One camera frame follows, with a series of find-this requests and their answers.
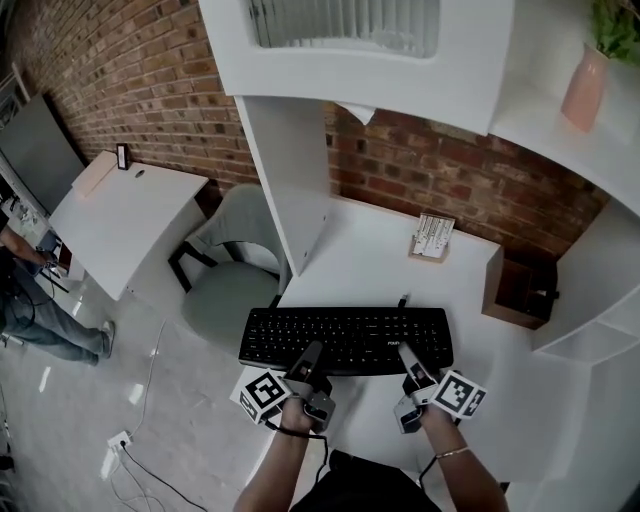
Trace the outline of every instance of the white paper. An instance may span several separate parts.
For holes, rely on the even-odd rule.
[[[340,105],[341,107],[346,108],[364,125],[369,124],[369,121],[371,121],[373,114],[376,113],[376,109],[373,107],[365,107],[364,105],[356,105],[355,103],[343,103],[340,101],[336,103],[338,103],[338,105]]]

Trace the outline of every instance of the chair seat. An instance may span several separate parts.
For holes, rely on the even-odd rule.
[[[237,356],[249,312],[269,307],[277,293],[278,280],[264,270],[219,263],[198,278],[182,303],[182,314],[199,336]]]

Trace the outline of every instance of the gray chair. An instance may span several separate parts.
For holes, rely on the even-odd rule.
[[[275,275],[242,261],[237,242],[251,242],[278,260]],[[216,262],[213,247],[223,245],[233,261]],[[208,268],[191,284],[180,266],[188,255]],[[290,270],[267,199],[258,185],[238,185],[225,195],[216,213],[196,229],[169,258],[187,293],[182,314],[201,337],[238,354],[252,308],[275,307],[287,287]]]

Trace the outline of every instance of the wall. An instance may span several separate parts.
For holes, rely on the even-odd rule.
[[[136,160],[207,176],[223,192],[258,182],[196,0],[24,0],[6,60],[51,96],[87,160],[127,142]],[[411,116],[378,112],[365,129],[327,106],[327,130],[334,191],[453,216],[530,254],[558,258],[608,199],[513,144]]]
[[[640,481],[640,346],[593,368],[589,405],[567,478],[513,484],[514,512],[616,512]]]

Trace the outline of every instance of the screen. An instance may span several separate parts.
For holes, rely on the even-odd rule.
[[[0,151],[48,214],[84,170],[41,95],[0,131]]]

